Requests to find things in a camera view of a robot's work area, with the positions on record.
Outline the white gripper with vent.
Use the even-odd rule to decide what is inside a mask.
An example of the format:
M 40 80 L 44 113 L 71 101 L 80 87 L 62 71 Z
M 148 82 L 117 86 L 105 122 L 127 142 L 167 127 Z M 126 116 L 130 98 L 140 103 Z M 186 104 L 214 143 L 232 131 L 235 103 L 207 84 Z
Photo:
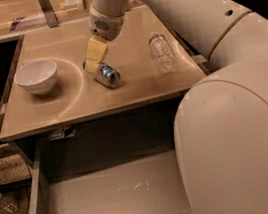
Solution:
M 84 69 L 88 73 L 95 73 L 107 53 L 108 43 L 106 41 L 113 41 L 118 37 L 124 24 L 124 17 L 102 15 L 93 7 L 89 12 L 88 24 L 93 37 L 88 41 Z

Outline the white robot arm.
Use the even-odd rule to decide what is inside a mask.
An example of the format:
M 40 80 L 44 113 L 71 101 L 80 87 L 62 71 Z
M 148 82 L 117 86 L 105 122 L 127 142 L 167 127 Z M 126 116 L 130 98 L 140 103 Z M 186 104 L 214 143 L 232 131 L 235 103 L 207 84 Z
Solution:
M 213 70 L 174 119 L 192 214 L 268 214 L 268 20 L 232 0 L 141 1 Z M 92 34 L 113 41 L 127 2 L 92 0 Z

